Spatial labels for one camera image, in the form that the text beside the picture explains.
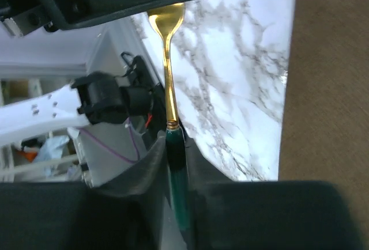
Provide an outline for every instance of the white robotic arm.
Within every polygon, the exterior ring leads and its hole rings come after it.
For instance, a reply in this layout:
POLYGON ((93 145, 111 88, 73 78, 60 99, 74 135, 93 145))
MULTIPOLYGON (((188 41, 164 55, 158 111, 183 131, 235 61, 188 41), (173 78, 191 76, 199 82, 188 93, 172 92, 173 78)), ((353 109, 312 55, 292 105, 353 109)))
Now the white robotic arm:
POLYGON ((68 127, 107 122, 122 124, 129 116, 147 115, 150 89, 119 86, 114 76, 95 72, 34 99, 0 108, 0 147, 68 127))
POLYGON ((0 108, 0 147, 67 127, 90 125, 77 112, 81 100, 77 89, 65 85, 44 96, 0 108))

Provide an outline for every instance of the spoon handle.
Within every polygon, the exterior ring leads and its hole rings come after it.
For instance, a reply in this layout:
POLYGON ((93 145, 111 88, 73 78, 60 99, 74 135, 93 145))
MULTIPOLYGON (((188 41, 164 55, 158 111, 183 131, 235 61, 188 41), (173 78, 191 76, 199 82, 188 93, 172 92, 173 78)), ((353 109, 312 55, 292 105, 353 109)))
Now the spoon handle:
POLYGON ((180 230, 190 227, 189 177, 182 128, 166 132, 165 148, 170 169, 171 206, 180 230))
POLYGON ((175 98, 174 81, 171 64, 170 45, 171 38, 163 38, 164 41, 164 79, 165 79, 165 107, 167 112, 167 128, 177 129, 179 126, 177 101, 175 98))

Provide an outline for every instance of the gold spoon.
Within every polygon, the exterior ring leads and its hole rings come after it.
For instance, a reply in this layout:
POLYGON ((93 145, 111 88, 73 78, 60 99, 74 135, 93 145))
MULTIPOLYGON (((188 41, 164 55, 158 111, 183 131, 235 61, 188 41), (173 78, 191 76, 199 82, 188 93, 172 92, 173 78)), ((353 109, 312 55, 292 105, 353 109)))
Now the gold spoon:
POLYGON ((190 213, 187 198, 186 148, 183 131, 179 126, 170 54, 171 39, 185 16, 185 4, 177 3, 152 9, 148 11, 148 16, 152 28, 160 35, 164 44, 165 106, 167 109, 165 148, 170 169, 171 198, 179 229, 187 230, 190 226, 190 213))
POLYGON ((170 46, 174 33, 178 30, 185 16, 185 4, 176 3, 149 10, 149 22, 163 40, 164 46, 164 80, 165 106, 167 109, 167 128, 179 128, 178 109, 175 98, 174 82, 171 66, 170 46))

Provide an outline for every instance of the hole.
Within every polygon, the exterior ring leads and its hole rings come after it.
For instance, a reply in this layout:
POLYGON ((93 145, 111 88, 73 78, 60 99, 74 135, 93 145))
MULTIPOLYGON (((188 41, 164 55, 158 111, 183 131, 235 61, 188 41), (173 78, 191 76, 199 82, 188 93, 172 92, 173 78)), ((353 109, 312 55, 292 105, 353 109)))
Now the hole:
POLYGON ((58 28, 54 25, 54 23, 51 21, 47 25, 44 26, 44 29, 48 33, 54 33, 55 31, 58 31, 58 28))
POLYGON ((78 14, 80 16, 83 16, 88 12, 87 5, 82 1, 77 1, 73 3, 71 9, 75 14, 78 14))
POLYGON ((31 13, 28 15, 28 21, 33 26, 38 26, 41 23, 41 19, 35 13, 31 13))
POLYGON ((86 171, 89 171, 87 163, 80 164, 80 167, 83 173, 85 173, 86 171))

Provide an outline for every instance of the green handle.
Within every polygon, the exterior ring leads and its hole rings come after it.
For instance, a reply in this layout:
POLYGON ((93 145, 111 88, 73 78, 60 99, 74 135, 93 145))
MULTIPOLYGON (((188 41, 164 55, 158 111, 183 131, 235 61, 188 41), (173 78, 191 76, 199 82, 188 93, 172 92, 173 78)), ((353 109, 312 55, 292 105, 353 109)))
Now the green handle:
POLYGON ((170 169, 171 198, 177 223, 180 230, 190 227, 190 213, 188 206, 189 180, 187 174, 186 148, 183 131, 166 132, 167 159, 170 169))

